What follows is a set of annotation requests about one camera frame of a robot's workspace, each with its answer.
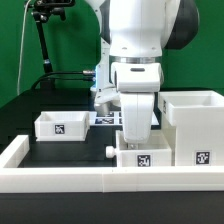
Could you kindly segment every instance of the white container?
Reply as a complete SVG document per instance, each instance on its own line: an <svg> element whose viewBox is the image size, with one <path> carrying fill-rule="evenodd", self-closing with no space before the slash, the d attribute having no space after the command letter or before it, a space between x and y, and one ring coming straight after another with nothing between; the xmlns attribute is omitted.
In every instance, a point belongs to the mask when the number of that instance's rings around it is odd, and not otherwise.
<svg viewBox="0 0 224 224"><path fill-rule="evenodd" d="M85 141L89 112L41 112L35 121L37 141Z"/></svg>
<svg viewBox="0 0 224 224"><path fill-rule="evenodd" d="M106 148L108 158L117 157L117 167L171 166L172 150L163 133L152 130L146 144L138 144L138 149L128 149L122 131L116 131L116 149Z"/></svg>
<svg viewBox="0 0 224 224"><path fill-rule="evenodd" d="M175 165L224 165L223 96L213 91L161 92L158 106Z"/></svg>

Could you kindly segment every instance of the black table surface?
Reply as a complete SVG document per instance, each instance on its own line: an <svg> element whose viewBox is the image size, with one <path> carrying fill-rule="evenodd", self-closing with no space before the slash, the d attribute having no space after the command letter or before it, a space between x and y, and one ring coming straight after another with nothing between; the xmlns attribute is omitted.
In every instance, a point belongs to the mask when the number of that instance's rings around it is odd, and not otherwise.
<svg viewBox="0 0 224 224"><path fill-rule="evenodd" d="M34 121L41 111L82 110L93 110L86 89L24 92L0 109L0 152L17 135L26 134L31 150L20 167L116 165L106 159L105 146L115 144L118 127L91 128L89 141L66 143L63 153L62 143L36 143ZM223 205L222 191L0 194L0 224L223 224Z"/></svg>

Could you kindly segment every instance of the white bin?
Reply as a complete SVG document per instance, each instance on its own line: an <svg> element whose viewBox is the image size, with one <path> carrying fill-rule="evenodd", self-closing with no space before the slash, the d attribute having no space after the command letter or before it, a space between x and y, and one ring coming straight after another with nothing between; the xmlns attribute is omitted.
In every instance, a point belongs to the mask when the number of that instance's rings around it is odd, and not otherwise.
<svg viewBox="0 0 224 224"><path fill-rule="evenodd" d="M224 165L223 96L213 91L161 92L158 105L175 165Z"/></svg>
<svg viewBox="0 0 224 224"><path fill-rule="evenodd" d="M41 112L35 121L37 141L84 141L89 112Z"/></svg>

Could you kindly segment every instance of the white block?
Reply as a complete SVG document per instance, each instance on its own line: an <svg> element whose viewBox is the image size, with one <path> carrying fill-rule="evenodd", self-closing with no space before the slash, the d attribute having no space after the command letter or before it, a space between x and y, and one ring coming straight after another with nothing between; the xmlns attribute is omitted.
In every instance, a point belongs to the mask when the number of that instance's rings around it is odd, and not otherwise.
<svg viewBox="0 0 224 224"><path fill-rule="evenodd" d="M29 151L29 136L18 135L0 156L0 168L17 168Z"/></svg>

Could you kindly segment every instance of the white box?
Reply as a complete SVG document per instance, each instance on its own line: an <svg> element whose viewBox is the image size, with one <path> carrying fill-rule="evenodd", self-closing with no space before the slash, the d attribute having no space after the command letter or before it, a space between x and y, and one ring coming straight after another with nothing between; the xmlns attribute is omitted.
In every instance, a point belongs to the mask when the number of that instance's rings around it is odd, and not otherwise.
<svg viewBox="0 0 224 224"><path fill-rule="evenodd" d="M177 166L224 165L224 97L213 91L161 92L162 130Z"/></svg>
<svg viewBox="0 0 224 224"><path fill-rule="evenodd" d="M89 112L41 112L35 121L37 141L85 141Z"/></svg>
<svg viewBox="0 0 224 224"><path fill-rule="evenodd" d="M117 167L171 166L172 163L171 148L159 130L151 131L148 142L138 144L138 149L128 149L123 132L116 131L114 155L117 157Z"/></svg>

